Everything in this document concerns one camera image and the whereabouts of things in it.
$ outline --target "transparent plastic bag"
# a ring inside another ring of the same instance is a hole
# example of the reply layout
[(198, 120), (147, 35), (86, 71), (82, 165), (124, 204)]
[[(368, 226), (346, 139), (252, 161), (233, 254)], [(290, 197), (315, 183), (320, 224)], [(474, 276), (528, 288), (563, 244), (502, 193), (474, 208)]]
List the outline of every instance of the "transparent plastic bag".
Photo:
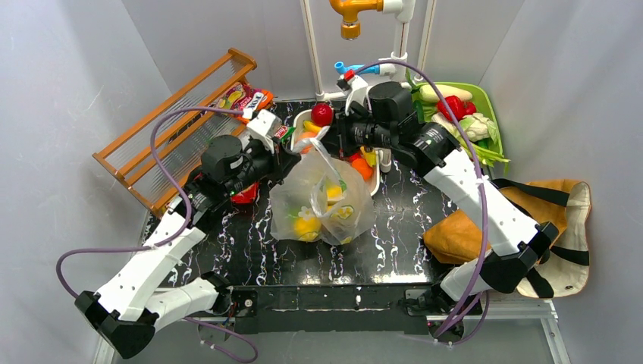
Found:
[(271, 235), (278, 240), (349, 243), (375, 223), (369, 189), (358, 171), (333, 159), (317, 139), (301, 140), (293, 151), (309, 145), (316, 150), (303, 156), (284, 184), (270, 190)]

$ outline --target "yellow faucet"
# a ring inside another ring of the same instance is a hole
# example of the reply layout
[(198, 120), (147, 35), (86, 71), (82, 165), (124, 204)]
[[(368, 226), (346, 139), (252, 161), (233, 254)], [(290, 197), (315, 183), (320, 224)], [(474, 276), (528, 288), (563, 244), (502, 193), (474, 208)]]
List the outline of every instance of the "yellow faucet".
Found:
[(342, 38), (353, 40), (359, 36), (360, 25), (357, 13), (364, 10), (384, 9), (384, 0), (329, 0), (333, 9), (343, 17)]

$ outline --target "brown leather bag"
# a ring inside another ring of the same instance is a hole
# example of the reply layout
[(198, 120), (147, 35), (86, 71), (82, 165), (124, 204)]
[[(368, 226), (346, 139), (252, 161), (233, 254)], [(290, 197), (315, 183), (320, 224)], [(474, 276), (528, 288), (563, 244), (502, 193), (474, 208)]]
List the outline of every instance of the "brown leather bag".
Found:
[[(579, 180), (543, 180), (520, 184), (492, 181), (523, 213), (539, 223), (552, 222), (559, 235), (541, 263), (517, 290), (527, 297), (564, 297), (580, 292), (589, 275), (585, 221), (591, 209), (589, 185)], [(424, 243), (442, 263), (463, 264), (478, 257), (482, 232), (458, 210), (424, 233)]]

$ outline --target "blue valve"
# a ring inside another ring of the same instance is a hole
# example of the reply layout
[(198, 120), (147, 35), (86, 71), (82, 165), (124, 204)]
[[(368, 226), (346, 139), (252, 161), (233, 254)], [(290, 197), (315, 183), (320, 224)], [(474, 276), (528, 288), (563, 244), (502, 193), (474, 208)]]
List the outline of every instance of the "blue valve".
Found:
[[(354, 66), (344, 66), (343, 62), (338, 62), (335, 64), (335, 70), (339, 74), (345, 74), (348, 72), (348, 70), (353, 70), (357, 71), (358, 68), (362, 67), (364, 64), (356, 64)], [(366, 68), (364, 71), (362, 71), (362, 74), (379, 74), (380, 73), (380, 66), (379, 64), (373, 67)]]

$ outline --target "marble pattern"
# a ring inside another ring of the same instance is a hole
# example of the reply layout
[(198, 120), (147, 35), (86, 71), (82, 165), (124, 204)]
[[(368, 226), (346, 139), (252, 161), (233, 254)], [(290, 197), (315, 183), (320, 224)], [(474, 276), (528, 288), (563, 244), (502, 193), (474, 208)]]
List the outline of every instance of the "marble pattern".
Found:
[[(291, 125), (312, 105), (283, 102), (273, 112)], [(253, 206), (230, 207), (210, 218), (204, 241), (183, 257), (163, 286), (184, 285), (211, 270), (235, 285), (414, 284), (431, 282), (449, 268), (433, 259), (421, 236), (456, 206), (397, 162), (382, 174), (373, 228), (344, 246), (273, 239), (268, 194), (269, 186), (262, 184)]]

